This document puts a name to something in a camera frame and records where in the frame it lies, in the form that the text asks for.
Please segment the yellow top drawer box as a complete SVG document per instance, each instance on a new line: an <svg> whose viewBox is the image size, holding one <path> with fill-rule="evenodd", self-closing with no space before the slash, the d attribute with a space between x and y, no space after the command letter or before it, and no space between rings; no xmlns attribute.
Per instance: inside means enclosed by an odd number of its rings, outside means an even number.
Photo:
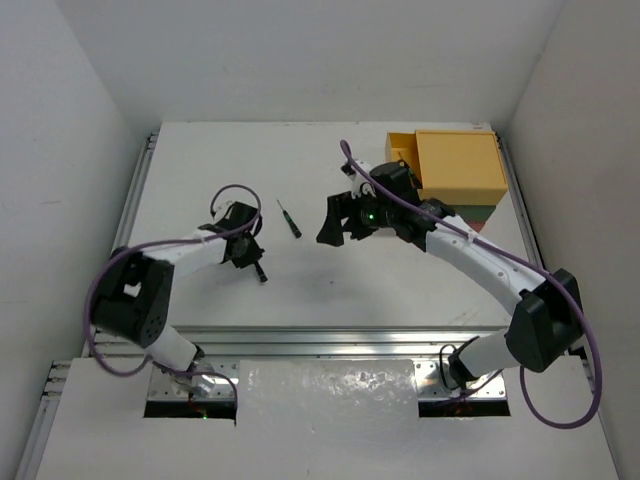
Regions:
<svg viewBox="0 0 640 480"><path fill-rule="evenodd" d="M448 205L496 206L508 182L492 131L416 130L389 132L385 156L402 161L421 184L423 199Z"/></svg>

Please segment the green drawer box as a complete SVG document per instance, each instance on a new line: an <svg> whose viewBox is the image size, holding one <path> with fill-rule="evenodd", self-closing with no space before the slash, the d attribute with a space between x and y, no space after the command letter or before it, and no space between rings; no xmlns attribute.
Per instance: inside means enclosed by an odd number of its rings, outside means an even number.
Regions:
<svg viewBox="0 0 640 480"><path fill-rule="evenodd" d="M495 205L454 205L455 213L467 223L486 223L495 212Z"/></svg>

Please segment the red bottom drawer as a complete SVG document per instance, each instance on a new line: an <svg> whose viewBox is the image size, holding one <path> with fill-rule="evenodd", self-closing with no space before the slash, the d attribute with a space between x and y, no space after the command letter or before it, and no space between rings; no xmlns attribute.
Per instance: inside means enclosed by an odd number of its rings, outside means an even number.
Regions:
<svg viewBox="0 0 640 480"><path fill-rule="evenodd" d="M469 226L477 233L480 233L485 227L485 222L470 222Z"/></svg>

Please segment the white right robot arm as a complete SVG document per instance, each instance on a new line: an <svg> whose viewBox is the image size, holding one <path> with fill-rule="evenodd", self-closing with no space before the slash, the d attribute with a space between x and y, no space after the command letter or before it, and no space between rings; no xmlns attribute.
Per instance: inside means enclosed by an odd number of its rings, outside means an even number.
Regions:
<svg viewBox="0 0 640 480"><path fill-rule="evenodd" d="M388 228L403 241L465 274L510 315L509 326L465 342L448 357L448 375L463 388L484 374L522 366L546 370L583 335L573 304L579 300L576 279L559 270L546 279L497 253L438 199L423 200L414 176L402 162L376 167L359 160L342 172L350 190L327 199L327 215L316 240L340 247L345 239L362 240Z"/></svg>

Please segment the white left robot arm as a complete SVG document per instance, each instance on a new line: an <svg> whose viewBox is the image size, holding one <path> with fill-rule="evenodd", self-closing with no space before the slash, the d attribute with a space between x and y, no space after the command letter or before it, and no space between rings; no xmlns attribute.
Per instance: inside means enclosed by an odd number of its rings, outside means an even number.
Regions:
<svg viewBox="0 0 640 480"><path fill-rule="evenodd" d="M90 294L90 324L136 345L176 379L211 375L203 366L202 349L169 324L173 284L225 263L240 270L251 267L266 282L260 265L264 250L256 240L261 227L258 208L234 201L216 223L189 236L116 250Z"/></svg>

